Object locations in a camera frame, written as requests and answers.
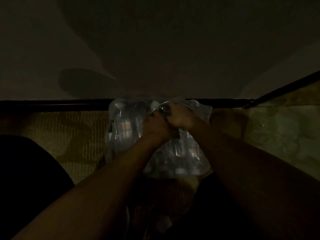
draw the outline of plastic-wrapped bottle pack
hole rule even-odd
[[[146,117],[159,111],[164,117],[170,114],[170,103],[184,105],[194,114],[209,122],[212,107],[197,100],[171,98],[118,98],[109,105],[109,123],[106,131],[106,161],[130,148],[141,136]],[[150,178],[181,178],[201,175],[210,168],[198,143],[185,130],[177,129],[175,136],[162,145],[150,158],[144,173]]]

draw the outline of person's left arm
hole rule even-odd
[[[171,137],[165,119],[155,112],[130,149],[48,206],[13,240],[102,239],[152,154]]]

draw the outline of person's right hand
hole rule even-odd
[[[174,127],[188,130],[193,125],[195,115],[187,107],[180,104],[170,104],[171,115],[167,116],[167,121]]]

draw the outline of forearm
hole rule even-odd
[[[194,118],[188,128],[213,170],[267,237],[312,236],[320,184],[297,168]]]
[[[117,160],[47,207],[13,239],[101,239],[158,144],[140,138]]]

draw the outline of dark clothing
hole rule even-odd
[[[40,212],[74,187],[59,163],[32,140],[0,135],[0,239],[11,239]],[[190,210],[152,239],[254,238],[255,231],[216,174],[203,179]]]

